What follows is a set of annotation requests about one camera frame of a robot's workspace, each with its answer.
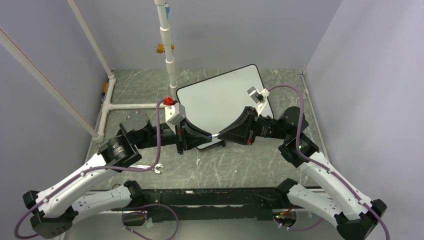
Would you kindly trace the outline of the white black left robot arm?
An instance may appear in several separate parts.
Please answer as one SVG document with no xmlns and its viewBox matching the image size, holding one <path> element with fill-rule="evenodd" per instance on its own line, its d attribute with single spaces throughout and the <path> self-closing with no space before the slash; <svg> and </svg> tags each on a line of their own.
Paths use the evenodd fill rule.
<svg viewBox="0 0 424 240">
<path fill-rule="evenodd" d="M 135 180 L 93 195 L 88 195 L 88 192 L 123 169 L 141 172 L 141 168 L 134 167 L 142 158 L 141 149 L 175 145 L 177 152 L 183 154 L 211 142 L 212 135 L 196 127 L 184 115 L 177 113 L 171 117 L 171 124 L 152 125 L 145 113 L 129 115 L 119 124 L 117 134 L 75 172 L 46 190 L 26 192 L 23 201 L 30 211 L 30 223 L 35 234 L 52 239 L 97 213 L 112 209 L 139 209 L 145 196 Z"/>
</svg>

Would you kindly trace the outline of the white whiteboard black frame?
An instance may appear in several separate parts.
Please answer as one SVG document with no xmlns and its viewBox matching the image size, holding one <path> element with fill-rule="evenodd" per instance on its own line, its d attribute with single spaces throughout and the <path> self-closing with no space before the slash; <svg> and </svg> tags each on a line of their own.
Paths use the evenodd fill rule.
<svg viewBox="0 0 424 240">
<path fill-rule="evenodd" d="M 255 64 L 180 87 L 176 97 L 185 107 L 187 119 L 214 135 L 233 123 L 246 106 L 256 106 L 248 93 L 252 87 L 266 88 Z"/>
</svg>

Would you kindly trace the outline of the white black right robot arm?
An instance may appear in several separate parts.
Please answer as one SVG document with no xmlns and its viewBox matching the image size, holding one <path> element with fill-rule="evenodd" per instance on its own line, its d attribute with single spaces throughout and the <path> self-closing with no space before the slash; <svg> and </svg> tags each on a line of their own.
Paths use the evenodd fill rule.
<svg viewBox="0 0 424 240">
<path fill-rule="evenodd" d="M 278 147 L 282 157 L 301 170 L 328 194 L 328 197 L 303 187 L 287 178 L 275 189 L 276 203 L 287 208 L 295 205 L 307 209 L 331 223 L 345 240 L 365 240 L 379 224 L 387 210 L 380 199 L 372 200 L 353 187 L 334 169 L 319 147 L 302 132 L 308 127 L 299 107 L 289 107 L 278 119 L 258 115 L 246 106 L 241 115 L 221 130 L 220 140 L 240 145 L 252 145 L 257 137 L 282 140 Z"/>
</svg>

